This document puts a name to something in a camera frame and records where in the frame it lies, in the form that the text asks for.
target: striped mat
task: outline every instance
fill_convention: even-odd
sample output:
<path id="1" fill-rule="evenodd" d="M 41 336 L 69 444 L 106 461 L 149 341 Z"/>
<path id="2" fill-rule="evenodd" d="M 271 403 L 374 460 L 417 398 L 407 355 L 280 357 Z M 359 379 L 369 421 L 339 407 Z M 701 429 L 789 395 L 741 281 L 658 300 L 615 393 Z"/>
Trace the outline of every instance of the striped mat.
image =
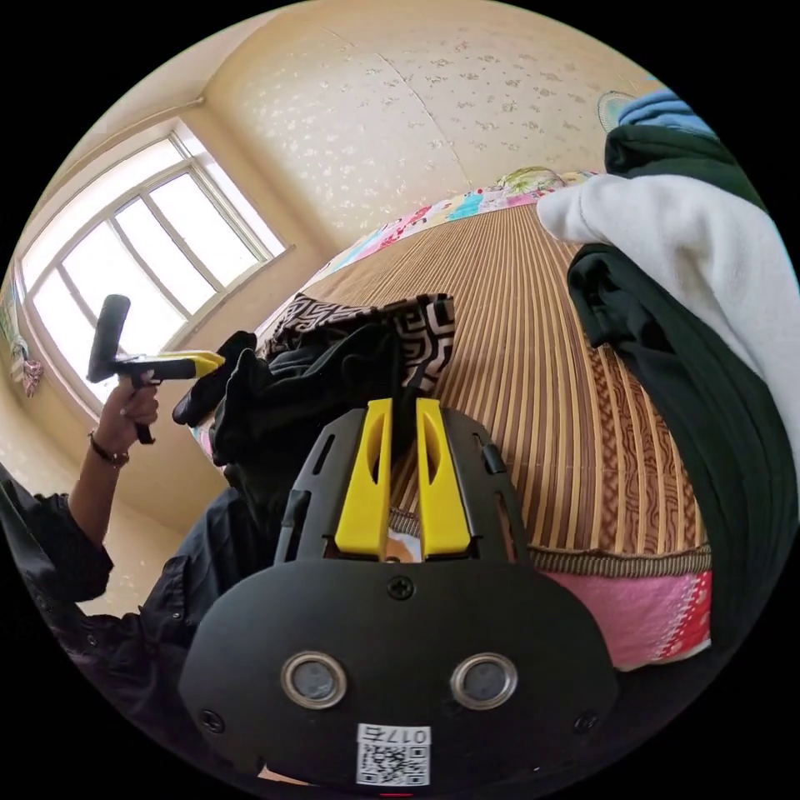
<path id="1" fill-rule="evenodd" d="M 353 306 L 453 295 L 455 352 L 436 396 L 501 448 L 539 568 L 703 572 L 711 553 L 675 442 L 614 352 L 586 343 L 565 280 L 576 251 L 544 232 L 534 206 L 515 207 L 420 232 L 306 293 Z M 413 452 L 392 504 L 417 510 Z"/>

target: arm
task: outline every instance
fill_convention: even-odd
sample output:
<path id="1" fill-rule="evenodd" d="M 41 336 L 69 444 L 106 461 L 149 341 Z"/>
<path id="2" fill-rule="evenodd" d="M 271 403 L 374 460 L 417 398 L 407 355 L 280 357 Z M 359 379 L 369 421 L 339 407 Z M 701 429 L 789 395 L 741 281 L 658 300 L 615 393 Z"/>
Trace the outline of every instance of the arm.
<path id="1" fill-rule="evenodd" d="M 120 382 L 102 410 L 95 443 L 108 454 L 126 453 L 137 438 L 135 423 L 152 424 L 157 408 L 154 387 L 134 396 L 130 383 Z M 69 497 L 43 497 L 27 492 L 0 465 L 0 528 L 40 600 L 83 603 L 105 592 L 113 564 L 103 539 L 119 469 L 90 447 Z"/>
<path id="2" fill-rule="evenodd" d="M 157 415 L 156 388 L 136 391 L 127 378 L 120 381 L 103 407 L 80 476 L 69 495 L 72 518 L 97 548 L 103 546 L 108 532 L 120 470 L 128 462 L 128 449 L 137 441 L 136 425 L 152 425 Z"/>

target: black and white patterned fabric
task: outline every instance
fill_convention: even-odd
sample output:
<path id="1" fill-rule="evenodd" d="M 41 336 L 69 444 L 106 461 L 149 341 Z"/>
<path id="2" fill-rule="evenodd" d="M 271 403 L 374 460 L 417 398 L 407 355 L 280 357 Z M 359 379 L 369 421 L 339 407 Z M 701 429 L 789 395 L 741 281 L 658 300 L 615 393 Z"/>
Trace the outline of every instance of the black and white patterned fabric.
<path id="1" fill-rule="evenodd" d="M 299 293 L 278 321 L 275 333 L 259 352 L 268 361 L 320 337 L 346 338 L 366 323 L 390 321 L 402 340 L 405 388 L 428 394 L 453 355 L 456 319 L 453 298 L 422 294 L 386 306 L 343 306 Z"/>

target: window pane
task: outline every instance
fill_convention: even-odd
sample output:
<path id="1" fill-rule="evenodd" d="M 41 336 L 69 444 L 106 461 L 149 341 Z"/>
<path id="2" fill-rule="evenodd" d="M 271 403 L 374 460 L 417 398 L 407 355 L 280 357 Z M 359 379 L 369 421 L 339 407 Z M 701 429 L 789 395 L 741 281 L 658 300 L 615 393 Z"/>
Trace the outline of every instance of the window pane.
<path id="1" fill-rule="evenodd" d="M 222 190 L 225 198 L 242 215 L 242 219 L 250 226 L 250 230 L 261 240 L 261 244 L 273 255 L 279 256 L 286 248 L 278 237 L 261 219 L 255 208 L 238 190 L 236 184 L 223 172 L 219 164 L 211 162 L 206 166 L 208 176 Z"/>
<path id="2" fill-rule="evenodd" d="M 69 366 L 89 386 L 92 394 L 101 403 L 105 403 L 111 390 L 117 385 L 117 379 L 113 377 L 97 385 L 86 381 L 94 328 L 83 316 L 57 272 L 51 273 L 44 280 L 33 298 L 33 306 Z"/>
<path id="3" fill-rule="evenodd" d="M 174 178 L 150 197 L 223 286 L 257 263 L 190 175 Z"/>
<path id="4" fill-rule="evenodd" d="M 181 153 L 163 139 L 145 147 L 104 172 L 56 214 L 22 257 L 22 276 L 30 288 L 58 251 L 95 214 L 116 198 L 163 169 L 183 160 Z"/>
<path id="5" fill-rule="evenodd" d="M 214 294 L 208 281 L 192 266 L 144 201 L 131 203 L 117 222 L 142 260 L 175 298 L 194 314 Z"/>
<path id="6" fill-rule="evenodd" d="M 109 294 L 124 294 L 131 310 L 120 344 L 127 353 L 159 353 L 184 324 L 107 222 L 98 225 L 64 259 L 64 268 L 95 314 Z"/>

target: qr code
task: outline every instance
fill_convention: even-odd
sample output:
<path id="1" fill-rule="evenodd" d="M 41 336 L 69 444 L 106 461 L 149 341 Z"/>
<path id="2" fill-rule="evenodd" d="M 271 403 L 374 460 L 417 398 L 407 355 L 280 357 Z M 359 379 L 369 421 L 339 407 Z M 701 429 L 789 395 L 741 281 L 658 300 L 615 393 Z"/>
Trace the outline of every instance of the qr code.
<path id="1" fill-rule="evenodd" d="M 358 779 L 375 786 L 427 786 L 430 747 L 358 743 Z"/>

